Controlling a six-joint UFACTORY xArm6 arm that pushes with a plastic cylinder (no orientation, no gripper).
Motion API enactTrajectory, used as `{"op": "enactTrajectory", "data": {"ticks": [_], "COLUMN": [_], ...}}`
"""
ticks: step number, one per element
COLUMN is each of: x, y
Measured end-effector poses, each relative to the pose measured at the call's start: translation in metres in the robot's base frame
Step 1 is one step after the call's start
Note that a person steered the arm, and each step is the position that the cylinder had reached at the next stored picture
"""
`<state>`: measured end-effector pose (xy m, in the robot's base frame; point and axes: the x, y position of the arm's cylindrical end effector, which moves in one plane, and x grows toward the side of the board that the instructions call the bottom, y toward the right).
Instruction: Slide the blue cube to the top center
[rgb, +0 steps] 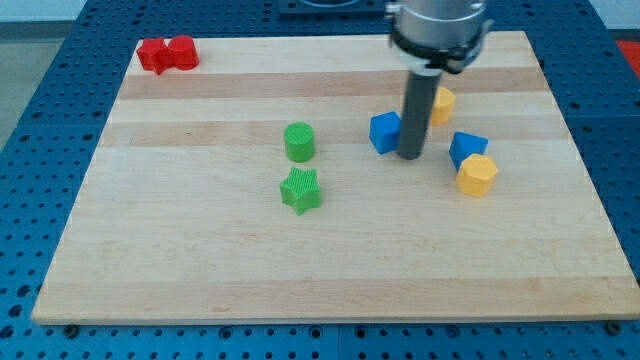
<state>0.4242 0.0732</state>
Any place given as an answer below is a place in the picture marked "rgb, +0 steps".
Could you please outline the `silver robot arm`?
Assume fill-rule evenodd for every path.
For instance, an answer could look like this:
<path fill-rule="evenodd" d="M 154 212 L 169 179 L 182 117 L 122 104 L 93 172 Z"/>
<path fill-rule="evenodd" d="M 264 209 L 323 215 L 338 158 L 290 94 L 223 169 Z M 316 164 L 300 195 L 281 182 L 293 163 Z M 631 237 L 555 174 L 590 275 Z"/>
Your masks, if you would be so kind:
<path fill-rule="evenodd" d="M 408 68 L 396 152 L 421 156 L 440 78 L 464 71 L 482 51 L 493 21 L 485 0 L 397 0 L 386 4 L 389 46 Z"/>

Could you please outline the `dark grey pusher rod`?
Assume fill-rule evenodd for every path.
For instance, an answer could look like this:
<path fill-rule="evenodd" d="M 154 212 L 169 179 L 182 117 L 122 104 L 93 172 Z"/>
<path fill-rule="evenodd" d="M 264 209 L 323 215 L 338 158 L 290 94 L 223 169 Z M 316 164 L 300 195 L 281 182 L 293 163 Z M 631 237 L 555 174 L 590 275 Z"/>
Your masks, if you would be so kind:
<path fill-rule="evenodd" d="M 409 74 L 397 142 L 397 153 L 405 160 L 417 159 L 422 154 L 440 78 L 440 72 Z"/>

